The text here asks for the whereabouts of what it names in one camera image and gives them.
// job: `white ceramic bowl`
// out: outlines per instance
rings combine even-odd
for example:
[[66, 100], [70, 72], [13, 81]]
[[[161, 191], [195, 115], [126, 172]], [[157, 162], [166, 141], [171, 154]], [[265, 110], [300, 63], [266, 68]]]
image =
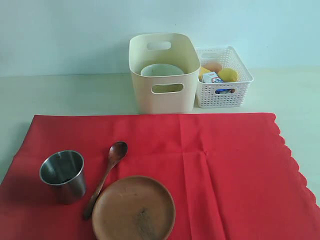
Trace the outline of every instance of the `white ceramic bowl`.
[[183, 74], [185, 74], [184, 71], [182, 71], [179, 67], [165, 63], [151, 64], [141, 70], [141, 76], [144, 77], [161, 77]]

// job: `white plastic basket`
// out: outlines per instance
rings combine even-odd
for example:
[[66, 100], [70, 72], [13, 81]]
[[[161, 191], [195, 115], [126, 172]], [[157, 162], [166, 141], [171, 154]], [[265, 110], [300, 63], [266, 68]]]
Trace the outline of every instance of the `white plastic basket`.
[[[142, 76], [141, 70], [151, 64], [171, 64], [185, 74]], [[185, 113], [194, 107], [200, 62], [190, 39], [178, 33], [138, 35], [130, 40], [129, 67], [139, 112], [142, 114]], [[173, 91], [176, 85], [180, 88]], [[154, 92], [154, 87], [166, 92]]]
[[[245, 67], [235, 49], [231, 46], [224, 48], [197, 47], [201, 66], [207, 63], [220, 63], [223, 68], [232, 68], [238, 73], [237, 82], [203, 83], [198, 80], [196, 99], [200, 108], [239, 107], [245, 99], [250, 83], [254, 80]], [[233, 93], [217, 94], [219, 89], [234, 89]]]

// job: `wooden plate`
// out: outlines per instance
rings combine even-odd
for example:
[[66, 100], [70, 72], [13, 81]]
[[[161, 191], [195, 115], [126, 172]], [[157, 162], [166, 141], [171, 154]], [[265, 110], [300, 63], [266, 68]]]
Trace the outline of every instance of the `wooden plate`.
[[169, 191], [146, 176], [129, 176], [107, 187], [95, 203], [92, 225], [98, 240], [165, 240], [175, 223]]

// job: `white table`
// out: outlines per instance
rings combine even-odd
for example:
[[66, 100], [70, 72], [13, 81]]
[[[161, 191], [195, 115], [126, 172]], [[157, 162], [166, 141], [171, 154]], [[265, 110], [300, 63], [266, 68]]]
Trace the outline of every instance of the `white table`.
[[[241, 107], [192, 113], [272, 112], [320, 205], [320, 67], [251, 69]], [[0, 78], [0, 182], [38, 115], [137, 114], [129, 74]]]

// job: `metal cup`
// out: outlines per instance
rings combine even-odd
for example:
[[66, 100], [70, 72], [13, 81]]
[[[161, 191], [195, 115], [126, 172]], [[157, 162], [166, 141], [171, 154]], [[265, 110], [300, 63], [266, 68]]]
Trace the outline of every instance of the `metal cup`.
[[76, 151], [54, 153], [42, 163], [39, 175], [52, 187], [60, 203], [71, 204], [86, 193], [84, 158]]

